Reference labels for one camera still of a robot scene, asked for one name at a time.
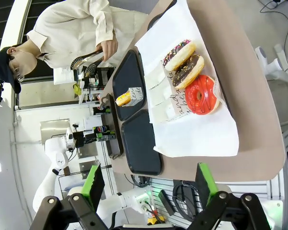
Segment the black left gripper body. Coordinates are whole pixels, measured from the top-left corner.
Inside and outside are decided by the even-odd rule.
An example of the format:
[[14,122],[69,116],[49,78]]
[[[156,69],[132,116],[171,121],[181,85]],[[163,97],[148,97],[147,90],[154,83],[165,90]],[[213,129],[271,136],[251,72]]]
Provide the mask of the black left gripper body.
[[89,144],[89,143],[97,141],[96,134],[91,133],[91,134],[85,135],[83,131],[74,132],[73,138],[75,140],[75,147],[76,148],[80,148],[80,147],[83,147],[85,144]]

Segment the person's left hand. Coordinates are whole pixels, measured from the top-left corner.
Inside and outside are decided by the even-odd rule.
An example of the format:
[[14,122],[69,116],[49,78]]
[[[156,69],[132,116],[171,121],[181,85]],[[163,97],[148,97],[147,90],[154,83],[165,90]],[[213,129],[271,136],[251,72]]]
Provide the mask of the person's left hand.
[[103,61],[107,61],[117,52],[118,41],[116,38],[112,40],[102,41],[101,47],[103,50]]

